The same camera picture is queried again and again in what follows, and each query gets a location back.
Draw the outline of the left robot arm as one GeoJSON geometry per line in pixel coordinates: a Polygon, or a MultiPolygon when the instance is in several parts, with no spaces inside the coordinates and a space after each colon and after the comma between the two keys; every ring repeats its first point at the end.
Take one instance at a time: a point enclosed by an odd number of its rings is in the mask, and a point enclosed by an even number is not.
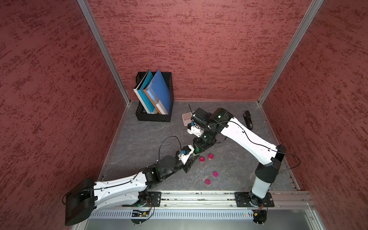
{"type": "Polygon", "coordinates": [[[187,145],[174,156],[167,155],[129,177],[104,182],[95,182],[91,177],[84,179],[65,194],[65,225],[80,223],[107,208],[150,202],[147,190],[179,171],[189,172],[199,153],[198,147],[187,145]]]}

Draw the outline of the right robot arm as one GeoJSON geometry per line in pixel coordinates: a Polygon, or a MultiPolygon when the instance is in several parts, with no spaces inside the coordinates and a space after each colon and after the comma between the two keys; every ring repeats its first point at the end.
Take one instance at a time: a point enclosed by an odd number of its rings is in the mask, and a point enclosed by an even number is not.
{"type": "Polygon", "coordinates": [[[198,108],[192,113],[187,131],[195,135],[195,138],[189,146],[190,152],[182,150],[181,157],[201,154],[212,147],[217,142],[216,136],[221,134],[239,144],[258,160],[255,181],[248,197],[252,207],[262,208],[269,188],[279,174],[284,156],[287,155],[286,148],[265,141],[224,108],[218,108],[214,113],[198,108]]]}

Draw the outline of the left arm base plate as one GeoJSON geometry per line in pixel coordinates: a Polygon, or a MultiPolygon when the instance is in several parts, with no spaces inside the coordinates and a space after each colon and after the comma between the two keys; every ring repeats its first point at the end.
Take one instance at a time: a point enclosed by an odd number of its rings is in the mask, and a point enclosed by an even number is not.
{"type": "Polygon", "coordinates": [[[135,207],[150,207],[152,204],[159,207],[161,203],[161,192],[142,191],[139,192],[138,201],[133,204],[135,207]]]}

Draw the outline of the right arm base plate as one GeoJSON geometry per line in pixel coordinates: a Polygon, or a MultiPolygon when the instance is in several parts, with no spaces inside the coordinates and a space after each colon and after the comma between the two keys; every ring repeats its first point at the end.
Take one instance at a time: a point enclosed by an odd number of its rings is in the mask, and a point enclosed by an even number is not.
{"type": "Polygon", "coordinates": [[[238,208],[274,208],[274,200],[272,195],[267,192],[264,198],[259,198],[249,192],[235,192],[235,202],[238,208]]]}

